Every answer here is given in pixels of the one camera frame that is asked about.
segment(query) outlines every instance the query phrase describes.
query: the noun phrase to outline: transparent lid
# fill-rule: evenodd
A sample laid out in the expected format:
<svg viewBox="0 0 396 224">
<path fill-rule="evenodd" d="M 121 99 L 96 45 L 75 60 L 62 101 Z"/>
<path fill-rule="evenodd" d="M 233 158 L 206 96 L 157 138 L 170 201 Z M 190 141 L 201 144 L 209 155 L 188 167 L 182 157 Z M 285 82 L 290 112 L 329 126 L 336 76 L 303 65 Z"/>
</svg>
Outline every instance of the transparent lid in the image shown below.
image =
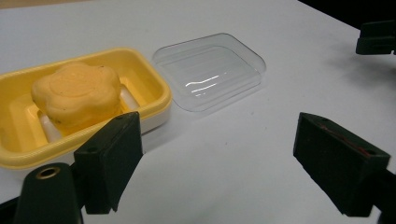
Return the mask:
<svg viewBox="0 0 396 224">
<path fill-rule="evenodd" d="M 194 112 L 260 85 L 265 71 L 259 55 L 227 34 L 158 49 L 153 61 L 172 89 L 176 104 Z"/>
</svg>

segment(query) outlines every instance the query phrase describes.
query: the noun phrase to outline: soap bar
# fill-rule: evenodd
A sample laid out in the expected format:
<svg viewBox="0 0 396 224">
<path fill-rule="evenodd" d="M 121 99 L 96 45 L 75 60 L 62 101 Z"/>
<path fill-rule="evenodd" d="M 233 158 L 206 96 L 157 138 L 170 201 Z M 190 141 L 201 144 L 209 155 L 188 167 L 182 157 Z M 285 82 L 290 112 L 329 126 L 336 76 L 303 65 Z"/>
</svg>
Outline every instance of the soap bar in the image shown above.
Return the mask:
<svg viewBox="0 0 396 224">
<path fill-rule="evenodd" d="M 62 135 L 120 114 L 120 79 L 107 66 L 66 64 L 34 82 L 31 94 Z"/>
</svg>

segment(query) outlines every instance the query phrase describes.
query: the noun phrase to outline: black mechanical part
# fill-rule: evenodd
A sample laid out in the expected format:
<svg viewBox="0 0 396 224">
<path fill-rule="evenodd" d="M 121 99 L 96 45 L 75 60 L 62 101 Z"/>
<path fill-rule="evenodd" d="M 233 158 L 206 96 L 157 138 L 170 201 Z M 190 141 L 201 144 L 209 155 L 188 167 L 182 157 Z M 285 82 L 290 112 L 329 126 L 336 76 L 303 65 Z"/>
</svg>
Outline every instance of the black mechanical part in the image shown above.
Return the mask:
<svg viewBox="0 0 396 224">
<path fill-rule="evenodd" d="M 71 166 L 52 163 L 26 176 L 21 196 L 0 205 L 0 223 L 78 224 L 83 206 L 87 214 L 117 211 L 143 157 L 139 114 L 115 117 L 74 156 Z"/>
<path fill-rule="evenodd" d="M 367 22 L 361 26 L 356 53 L 396 54 L 396 21 Z"/>
<path fill-rule="evenodd" d="M 301 113 L 293 155 L 342 214 L 368 217 L 375 205 L 396 220 L 388 153 L 329 119 Z"/>
</svg>

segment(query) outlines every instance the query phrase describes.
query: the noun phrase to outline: white surface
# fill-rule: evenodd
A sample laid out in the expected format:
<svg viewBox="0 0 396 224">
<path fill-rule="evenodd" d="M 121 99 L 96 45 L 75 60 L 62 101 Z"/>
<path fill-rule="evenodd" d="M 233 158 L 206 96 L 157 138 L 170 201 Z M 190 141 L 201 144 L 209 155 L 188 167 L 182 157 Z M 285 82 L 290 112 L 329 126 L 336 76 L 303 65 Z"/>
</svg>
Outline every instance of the white surface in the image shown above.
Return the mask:
<svg viewBox="0 0 396 224">
<path fill-rule="evenodd" d="M 117 213 L 85 223 L 376 223 L 342 216 L 292 156 L 301 111 L 392 156 L 396 57 L 354 53 L 359 31 L 296 0 L 89 1 L 0 10 L 0 73 L 114 47 L 156 49 L 228 33 L 262 56 L 268 84 L 216 113 L 173 104 Z M 0 171 L 0 202 L 21 183 Z"/>
</svg>

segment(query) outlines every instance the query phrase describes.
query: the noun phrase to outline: flower-shaped soap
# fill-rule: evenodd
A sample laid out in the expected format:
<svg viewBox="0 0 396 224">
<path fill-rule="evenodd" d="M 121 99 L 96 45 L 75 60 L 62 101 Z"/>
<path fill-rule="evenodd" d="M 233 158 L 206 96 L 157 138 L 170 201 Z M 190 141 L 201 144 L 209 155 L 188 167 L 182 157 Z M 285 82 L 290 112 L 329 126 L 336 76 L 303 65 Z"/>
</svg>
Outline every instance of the flower-shaped soap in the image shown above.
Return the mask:
<svg viewBox="0 0 396 224">
<path fill-rule="evenodd" d="M 32 99 L 68 135 L 120 113 L 120 79 L 110 67 L 69 63 L 37 80 Z"/>
</svg>

